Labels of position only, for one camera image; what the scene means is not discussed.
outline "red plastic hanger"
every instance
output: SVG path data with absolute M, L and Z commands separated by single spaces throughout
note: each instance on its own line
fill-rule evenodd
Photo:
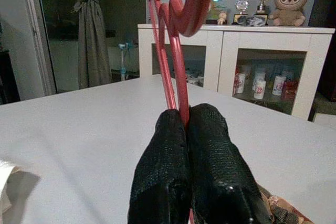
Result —
M 169 0 L 169 4 L 161 4 L 160 0 L 148 0 L 148 3 L 167 106 L 168 109 L 176 109 L 174 89 L 164 48 L 165 26 L 173 53 L 178 107 L 182 122 L 186 126 L 189 121 L 189 103 L 179 34 L 190 37 L 200 29 L 210 0 L 185 0 L 184 5 L 182 0 Z M 158 17 L 159 29 L 156 26 L 156 17 Z

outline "white tabletop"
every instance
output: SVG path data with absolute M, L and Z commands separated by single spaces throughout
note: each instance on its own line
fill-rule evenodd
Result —
M 335 130 L 188 89 L 191 105 L 220 110 L 261 185 L 316 224 L 336 223 Z M 0 106 L 0 158 L 24 167 L 4 223 L 126 224 L 133 172 L 165 105 L 152 76 Z

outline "stuffed animal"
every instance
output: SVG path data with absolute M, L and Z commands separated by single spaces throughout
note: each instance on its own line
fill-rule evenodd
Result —
M 225 23 L 226 20 L 226 12 L 221 12 L 218 16 L 217 24 L 222 25 Z
M 303 7 L 307 0 L 275 0 L 277 9 L 269 15 L 275 26 L 301 26 L 306 17 Z

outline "figurine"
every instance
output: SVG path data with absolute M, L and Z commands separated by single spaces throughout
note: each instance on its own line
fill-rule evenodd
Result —
M 217 24 L 219 24 L 219 25 L 224 24 L 225 21 L 226 21 L 226 16 L 227 16 L 226 12 L 221 12 L 218 16 L 219 19 L 217 20 Z
M 275 26 L 301 26 L 306 17 L 302 10 L 307 0 L 275 0 L 276 9 L 269 19 Z

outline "curtain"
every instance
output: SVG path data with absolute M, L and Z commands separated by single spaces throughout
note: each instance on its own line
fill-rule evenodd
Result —
M 78 82 L 88 88 L 111 82 L 106 48 L 105 26 L 99 0 L 77 0 L 78 12 Z

